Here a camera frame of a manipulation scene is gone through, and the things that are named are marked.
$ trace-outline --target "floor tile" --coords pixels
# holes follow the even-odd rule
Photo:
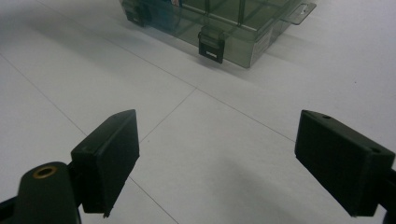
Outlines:
[[[0,53],[84,133],[136,109],[144,137],[194,89],[42,5],[1,38]]]
[[[22,175],[51,161],[71,161],[85,135],[0,56],[0,202]]]
[[[29,81],[0,56],[0,202],[18,193],[21,177],[38,165],[71,161],[70,151],[85,135]],[[128,179],[111,216],[85,214],[89,223],[176,223]]]
[[[383,13],[366,17],[365,8]],[[393,1],[320,1],[251,69],[225,63],[198,88],[292,140],[301,110],[310,109],[394,149],[393,8]]]
[[[213,72],[206,64],[215,63],[201,58],[195,46],[149,26],[140,28],[127,21],[119,1],[39,2],[193,86]]]
[[[195,91],[144,140],[132,177],[178,223],[373,222],[352,220],[293,147]]]
[[[83,224],[176,224],[146,193],[131,179],[128,179],[120,197],[117,199],[110,217],[103,218],[100,214],[85,214],[80,209]]]

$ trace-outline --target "screw hole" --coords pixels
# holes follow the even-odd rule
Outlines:
[[[33,173],[33,177],[35,179],[47,178],[48,176],[55,174],[56,170],[57,170],[57,168],[55,166],[44,166],[44,167],[37,169]]]
[[[380,153],[381,150],[379,150],[378,148],[372,147],[371,150],[375,153]]]

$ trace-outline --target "box latch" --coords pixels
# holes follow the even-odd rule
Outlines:
[[[198,34],[199,54],[215,62],[222,63],[224,55],[224,33],[220,29],[204,26]]]
[[[141,5],[138,0],[122,1],[121,5],[125,10],[128,21],[141,27],[145,26],[145,21],[150,21],[149,10],[145,5]]]

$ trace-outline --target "clear container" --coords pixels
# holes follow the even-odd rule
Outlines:
[[[303,0],[120,0],[127,19],[149,25],[249,68],[290,24],[315,8]]]

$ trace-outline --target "transparent plastic box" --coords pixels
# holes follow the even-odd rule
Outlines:
[[[249,68],[290,24],[315,8],[303,0],[120,0],[129,21],[199,48],[206,58]]]

